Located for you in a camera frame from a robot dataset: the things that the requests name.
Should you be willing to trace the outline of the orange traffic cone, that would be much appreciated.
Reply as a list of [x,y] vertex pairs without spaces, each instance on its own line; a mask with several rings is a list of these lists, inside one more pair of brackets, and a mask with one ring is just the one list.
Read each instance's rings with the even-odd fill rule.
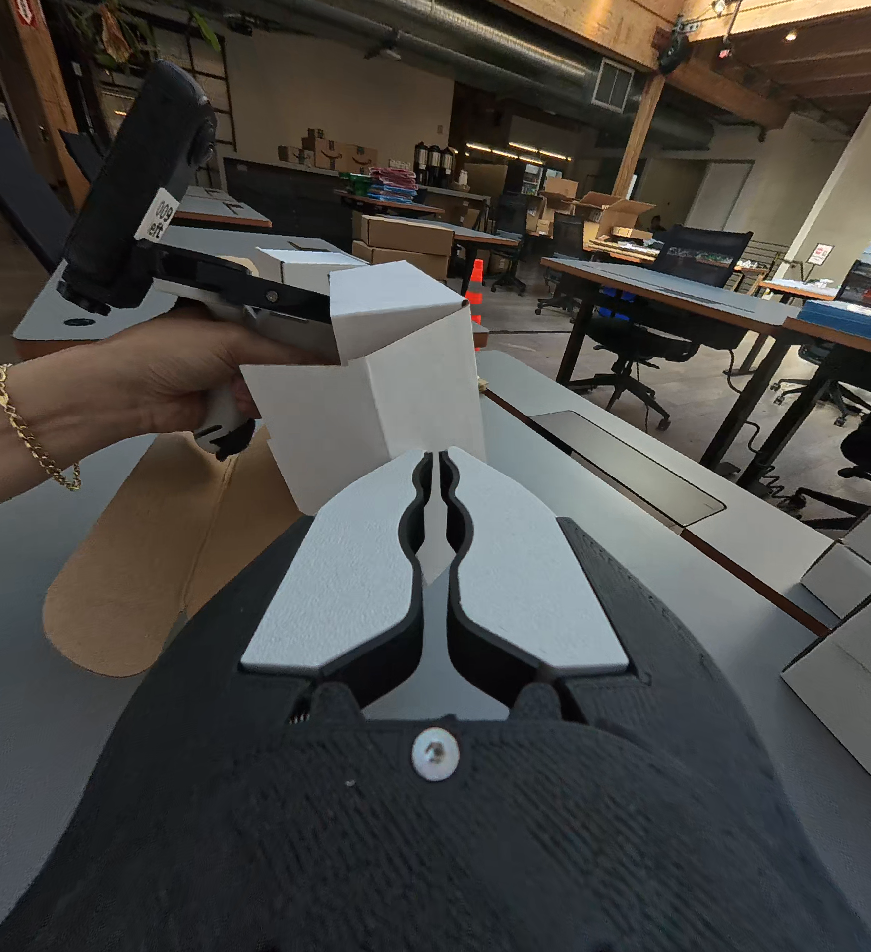
[[487,336],[488,329],[482,322],[482,304],[484,299],[484,266],[485,261],[476,257],[473,262],[472,273],[468,282],[465,299],[468,302],[471,319],[475,325],[474,331]]

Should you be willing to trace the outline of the open brown cardboard box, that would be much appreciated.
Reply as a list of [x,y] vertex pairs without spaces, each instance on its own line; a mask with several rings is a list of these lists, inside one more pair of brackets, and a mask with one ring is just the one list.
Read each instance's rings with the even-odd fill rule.
[[639,218],[654,208],[648,203],[597,192],[588,192],[573,203],[574,214],[584,221],[584,244],[639,234]]

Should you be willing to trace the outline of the dark blue panel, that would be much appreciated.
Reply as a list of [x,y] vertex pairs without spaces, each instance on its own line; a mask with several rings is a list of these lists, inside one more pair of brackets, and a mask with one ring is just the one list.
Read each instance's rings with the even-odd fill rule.
[[55,272],[72,215],[36,170],[13,126],[1,119],[0,211],[46,272]]

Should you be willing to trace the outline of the silver ventilation duct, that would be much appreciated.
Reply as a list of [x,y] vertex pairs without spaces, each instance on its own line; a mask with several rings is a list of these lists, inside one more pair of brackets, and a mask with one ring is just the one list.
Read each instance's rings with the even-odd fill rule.
[[251,30],[334,39],[362,49],[369,58],[391,50],[410,65],[430,68],[544,113],[617,133],[632,129],[646,82],[635,71],[622,113],[593,105],[597,71],[606,56],[584,51],[490,2],[223,1],[204,5],[230,26],[243,19],[250,22]]

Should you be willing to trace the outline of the black mesh office chair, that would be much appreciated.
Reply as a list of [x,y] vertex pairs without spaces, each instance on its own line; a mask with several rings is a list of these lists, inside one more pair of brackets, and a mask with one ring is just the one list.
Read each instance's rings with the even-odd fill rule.
[[752,232],[716,232],[674,225],[662,234],[662,247],[651,269],[723,289],[752,237]]

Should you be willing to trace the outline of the wooden column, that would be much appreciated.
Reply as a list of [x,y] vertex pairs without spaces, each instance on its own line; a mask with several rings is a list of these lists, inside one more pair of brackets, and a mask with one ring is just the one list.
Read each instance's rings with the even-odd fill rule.
[[617,198],[626,199],[630,194],[635,169],[640,160],[644,141],[665,83],[665,77],[659,72],[650,75],[644,83],[632,129],[611,192]]

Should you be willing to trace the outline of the blue tray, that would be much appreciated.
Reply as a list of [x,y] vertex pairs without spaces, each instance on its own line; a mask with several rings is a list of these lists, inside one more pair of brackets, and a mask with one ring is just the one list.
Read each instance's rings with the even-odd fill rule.
[[824,323],[829,327],[870,323],[871,307],[840,301],[810,301],[801,308],[801,319],[817,325]]

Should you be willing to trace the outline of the hanging green plant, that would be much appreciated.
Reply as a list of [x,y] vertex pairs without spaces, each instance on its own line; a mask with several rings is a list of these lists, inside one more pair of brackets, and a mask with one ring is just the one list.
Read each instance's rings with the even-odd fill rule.
[[68,21],[99,65],[129,72],[165,60],[226,75],[225,41],[191,2],[65,2]]

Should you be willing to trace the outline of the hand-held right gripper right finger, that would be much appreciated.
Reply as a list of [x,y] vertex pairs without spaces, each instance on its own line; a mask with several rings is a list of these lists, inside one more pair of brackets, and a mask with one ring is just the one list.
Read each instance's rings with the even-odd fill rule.
[[506,708],[531,684],[625,675],[631,660],[553,511],[520,482],[452,446],[439,453],[453,550],[447,649]]

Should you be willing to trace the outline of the stack of colourful cloths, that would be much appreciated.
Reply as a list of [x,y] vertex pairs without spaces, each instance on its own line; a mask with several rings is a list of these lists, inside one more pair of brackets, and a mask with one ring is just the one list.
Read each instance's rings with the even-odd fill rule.
[[410,205],[416,202],[418,184],[411,170],[371,167],[367,196],[373,200]]

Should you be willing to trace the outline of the white cardboard box brown inside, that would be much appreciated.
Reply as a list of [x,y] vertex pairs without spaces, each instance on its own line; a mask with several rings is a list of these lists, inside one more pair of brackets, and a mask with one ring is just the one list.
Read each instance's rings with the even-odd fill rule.
[[485,458],[469,306],[406,261],[331,275],[335,366],[250,369],[263,399],[227,461],[157,436],[50,585],[66,659],[130,677],[301,515],[409,449]]

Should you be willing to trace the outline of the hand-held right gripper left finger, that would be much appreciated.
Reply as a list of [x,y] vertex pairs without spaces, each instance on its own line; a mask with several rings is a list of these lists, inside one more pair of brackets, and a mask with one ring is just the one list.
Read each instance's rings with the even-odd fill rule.
[[409,450],[315,515],[241,658],[255,674],[345,684],[361,708],[405,683],[424,648],[432,454]]

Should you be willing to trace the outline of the small white cardboard box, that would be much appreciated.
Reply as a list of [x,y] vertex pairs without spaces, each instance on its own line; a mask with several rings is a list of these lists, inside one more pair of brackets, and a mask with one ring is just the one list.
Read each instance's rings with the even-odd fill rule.
[[262,279],[325,296],[331,294],[331,275],[334,272],[369,266],[362,259],[344,252],[295,246],[257,247],[251,261]]

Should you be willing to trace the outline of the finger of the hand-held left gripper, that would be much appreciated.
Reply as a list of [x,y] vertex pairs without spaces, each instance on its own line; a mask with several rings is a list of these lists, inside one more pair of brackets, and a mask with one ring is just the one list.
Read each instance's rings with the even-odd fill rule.
[[246,308],[279,317],[331,323],[327,294],[255,276],[243,265],[174,247],[157,248],[157,287],[202,303],[216,317],[237,321]]

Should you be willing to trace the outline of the person's left hand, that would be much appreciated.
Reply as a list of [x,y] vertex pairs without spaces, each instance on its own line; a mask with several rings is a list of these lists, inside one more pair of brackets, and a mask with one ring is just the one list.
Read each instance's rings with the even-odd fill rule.
[[227,387],[245,417],[258,412],[240,369],[244,365],[327,364],[309,351],[264,338],[237,324],[212,320],[201,307],[166,315],[68,354],[62,375],[77,400],[81,425],[68,461],[134,436],[197,431],[209,393]]

